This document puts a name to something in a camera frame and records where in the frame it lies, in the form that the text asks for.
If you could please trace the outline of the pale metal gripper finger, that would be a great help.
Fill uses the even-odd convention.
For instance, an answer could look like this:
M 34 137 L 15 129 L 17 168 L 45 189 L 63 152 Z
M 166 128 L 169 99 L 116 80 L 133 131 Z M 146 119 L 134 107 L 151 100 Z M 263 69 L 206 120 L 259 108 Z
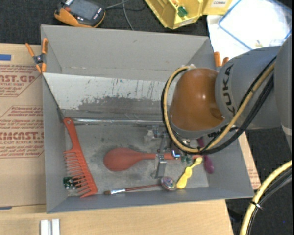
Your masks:
M 162 178 L 165 175 L 167 161 L 164 154 L 156 155 L 157 167 L 154 174 L 154 179 Z
M 144 141 L 154 141 L 156 139 L 163 138 L 164 136 L 164 130 L 158 125 L 153 125 L 147 129 L 147 132 L 144 135 Z

